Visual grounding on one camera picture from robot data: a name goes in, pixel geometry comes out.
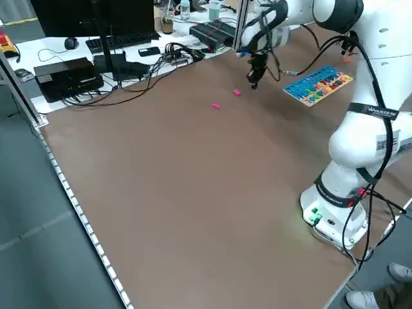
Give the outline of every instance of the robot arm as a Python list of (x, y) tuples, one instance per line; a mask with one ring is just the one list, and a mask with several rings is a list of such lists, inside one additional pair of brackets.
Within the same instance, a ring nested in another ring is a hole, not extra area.
[[(412, 27), (410, 0), (280, 0), (249, 22), (240, 52), (251, 55), (247, 75), (252, 87), (266, 70), (268, 53), (284, 46), (288, 26), (316, 21), (328, 30), (355, 32), (370, 58), (388, 109), (398, 111), (411, 94), (412, 39), (403, 29)], [(359, 170), (375, 175), (386, 156), (387, 131), (378, 107), (376, 89), (366, 61), (359, 57), (352, 102), (370, 113), (348, 110), (329, 143), (329, 166), (301, 195), (303, 218), (336, 245), (352, 248), (365, 234), (368, 220), (359, 191), (369, 184)], [(412, 113), (391, 120), (393, 152), (389, 164), (412, 149)]]
[(289, 26), (316, 21), (322, 28), (346, 33), (363, 12), (362, 0), (278, 0), (262, 6), (267, 9), (245, 25), (237, 51), (251, 54), (247, 78), (254, 89), (266, 72), (267, 54), (286, 45)]

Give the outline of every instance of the brown table surface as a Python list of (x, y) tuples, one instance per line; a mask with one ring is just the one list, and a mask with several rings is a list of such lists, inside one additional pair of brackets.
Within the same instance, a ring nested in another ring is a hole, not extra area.
[[(313, 70), (354, 76), (337, 50)], [(316, 54), (304, 29), (279, 50), (284, 70)], [(321, 308), (353, 269), (312, 237), (299, 195), (330, 161), (354, 83), (307, 108), (282, 91), (292, 77), (251, 90), (246, 61), (228, 52), (127, 104), (56, 111), (42, 128), (135, 308)], [(405, 161), (379, 186), (399, 203), (412, 195)], [(376, 240), (389, 217), (378, 203), (373, 217)]]

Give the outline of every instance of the colorful puzzle board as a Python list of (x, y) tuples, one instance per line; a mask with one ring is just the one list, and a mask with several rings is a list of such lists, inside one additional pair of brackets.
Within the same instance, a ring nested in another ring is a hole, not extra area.
[(349, 75), (325, 66), (283, 88), (306, 106), (313, 106), (353, 80)]

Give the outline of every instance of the shoe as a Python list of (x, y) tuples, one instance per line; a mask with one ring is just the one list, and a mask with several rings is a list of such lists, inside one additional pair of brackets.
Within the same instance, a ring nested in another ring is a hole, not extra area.
[(352, 309), (379, 309), (373, 292), (349, 292), (346, 302)]
[(391, 263), (388, 266), (388, 270), (392, 277), (397, 281), (412, 282), (412, 269), (396, 263)]

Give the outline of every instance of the computer mouse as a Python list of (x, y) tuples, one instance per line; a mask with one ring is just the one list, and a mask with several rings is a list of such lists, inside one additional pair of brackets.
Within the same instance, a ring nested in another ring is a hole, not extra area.
[(79, 47), (79, 42), (75, 37), (68, 37), (65, 41), (64, 41), (64, 47), (67, 50), (75, 50), (76, 48)]

